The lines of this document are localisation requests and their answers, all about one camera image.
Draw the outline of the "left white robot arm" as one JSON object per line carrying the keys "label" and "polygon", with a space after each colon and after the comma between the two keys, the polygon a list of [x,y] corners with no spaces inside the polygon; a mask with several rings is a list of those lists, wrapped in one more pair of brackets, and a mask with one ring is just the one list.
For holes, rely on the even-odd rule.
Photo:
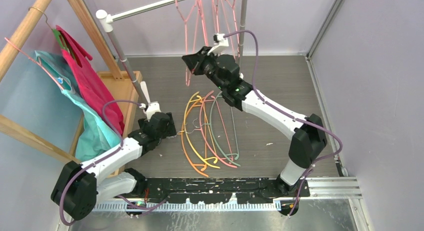
{"label": "left white robot arm", "polygon": [[145,193],[147,179],[134,168],[116,176],[110,176],[111,173],[154,150],[163,139],[176,136],[177,130],[171,112],[156,112],[150,119],[139,119],[138,125],[139,129],[101,155],[64,165],[50,195],[60,213],[79,221],[98,203],[123,194],[138,198]]}

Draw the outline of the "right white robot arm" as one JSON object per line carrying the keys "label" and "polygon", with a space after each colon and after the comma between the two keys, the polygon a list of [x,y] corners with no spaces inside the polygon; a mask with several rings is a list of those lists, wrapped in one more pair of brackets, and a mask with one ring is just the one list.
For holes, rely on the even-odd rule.
{"label": "right white robot arm", "polygon": [[244,80],[232,55],[213,54],[211,47],[204,46],[181,59],[190,73],[211,80],[229,106],[260,118],[290,140],[289,160],[278,176],[277,189],[281,195],[291,196],[298,180],[327,146],[322,119],[314,113],[296,113],[264,96]]}

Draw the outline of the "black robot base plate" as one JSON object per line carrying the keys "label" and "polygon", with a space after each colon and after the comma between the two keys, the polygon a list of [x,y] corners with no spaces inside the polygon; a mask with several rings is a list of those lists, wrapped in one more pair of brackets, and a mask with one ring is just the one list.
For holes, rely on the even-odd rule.
{"label": "black robot base plate", "polygon": [[299,180],[287,186],[279,178],[224,177],[224,178],[146,178],[140,177],[127,199],[140,198],[145,204],[165,201],[169,205],[227,205],[231,198],[236,205],[278,204],[283,215],[296,214],[300,198],[309,197],[308,182]]}

